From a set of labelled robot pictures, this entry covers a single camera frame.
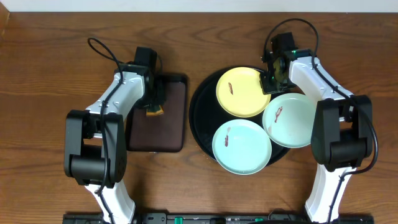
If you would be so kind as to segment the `green yellow sponge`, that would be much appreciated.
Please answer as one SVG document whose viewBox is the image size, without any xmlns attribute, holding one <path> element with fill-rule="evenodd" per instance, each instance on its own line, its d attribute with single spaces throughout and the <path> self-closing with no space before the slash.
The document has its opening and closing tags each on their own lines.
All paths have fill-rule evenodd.
<svg viewBox="0 0 398 224">
<path fill-rule="evenodd" d="M 146 109 L 146 116 L 158 116 L 164 114 L 162 105 L 152 105 Z"/>
</svg>

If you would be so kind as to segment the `yellow plate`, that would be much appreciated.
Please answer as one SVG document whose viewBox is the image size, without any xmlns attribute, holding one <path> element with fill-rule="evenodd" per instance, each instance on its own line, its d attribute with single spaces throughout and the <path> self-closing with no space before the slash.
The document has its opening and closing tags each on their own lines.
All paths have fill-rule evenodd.
<svg viewBox="0 0 398 224">
<path fill-rule="evenodd" d="M 229 114 L 249 118 L 262 113 L 271 95 L 263 93 L 261 72 L 255 68 L 236 67 L 224 72 L 216 84 L 216 98 Z"/>
</svg>

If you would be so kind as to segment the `light green plate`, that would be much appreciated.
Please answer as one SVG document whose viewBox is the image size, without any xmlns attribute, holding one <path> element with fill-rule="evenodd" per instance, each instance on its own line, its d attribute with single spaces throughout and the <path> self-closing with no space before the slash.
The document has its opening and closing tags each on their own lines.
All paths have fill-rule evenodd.
<svg viewBox="0 0 398 224">
<path fill-rule="evenodd" d="M 280 146 L 301 148 L 310 145 L 316 106 L 306 95 L 286 93 L 267 105 L 262 126 Z"/>
</svg>

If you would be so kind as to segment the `light blue plate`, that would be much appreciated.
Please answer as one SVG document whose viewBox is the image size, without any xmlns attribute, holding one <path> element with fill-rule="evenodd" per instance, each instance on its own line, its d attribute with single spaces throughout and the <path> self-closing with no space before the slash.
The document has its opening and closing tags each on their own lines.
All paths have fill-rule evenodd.
<svg viewBox="0 0 398 224">
<path fill-rule="evenodd" d="M 272 144 L 265 130 L 246 119 L 234 119 L 222 124 L 211 144 L 218 164 L 228 172 L 251 175 L 268 165 Z"/>
</svg>

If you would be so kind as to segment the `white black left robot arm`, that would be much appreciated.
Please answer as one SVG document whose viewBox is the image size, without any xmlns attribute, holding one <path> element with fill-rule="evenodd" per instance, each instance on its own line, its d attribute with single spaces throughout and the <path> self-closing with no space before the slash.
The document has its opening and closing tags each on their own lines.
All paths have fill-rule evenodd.
<svg viewBox="0 0 398 224">
<path fill-rule="evenodd" d="M 136 205 L 123 181 L 124 122 L 133 107 L 148 107 L 155 96 L 155 66 L 124 63 L 98 100 L 67 114 L 64 171 L 91 192 L 103 212 L 103 223 L 133 221 Z"/>
</svg>

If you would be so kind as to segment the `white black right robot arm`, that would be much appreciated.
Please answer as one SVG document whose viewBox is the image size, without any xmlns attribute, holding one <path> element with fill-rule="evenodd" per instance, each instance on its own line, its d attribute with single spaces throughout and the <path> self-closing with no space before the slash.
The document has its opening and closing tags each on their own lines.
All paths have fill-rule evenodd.
<svg viewBox="0 0 398 224">
<path fill-rule="evenodd" d="M 311 222 L 331 223 L 339 217 L 349 179 L 369 170 L 359 169 L 365 158 L 377 157 L 371 100 L 343 88 L 309 49 L 266 50 L 262 60 L 267 64 L 260 74 L 264 93 L 299 87 L 315 107 L 310 145 L 317 173 L 305 210 Z"/>
</svg>

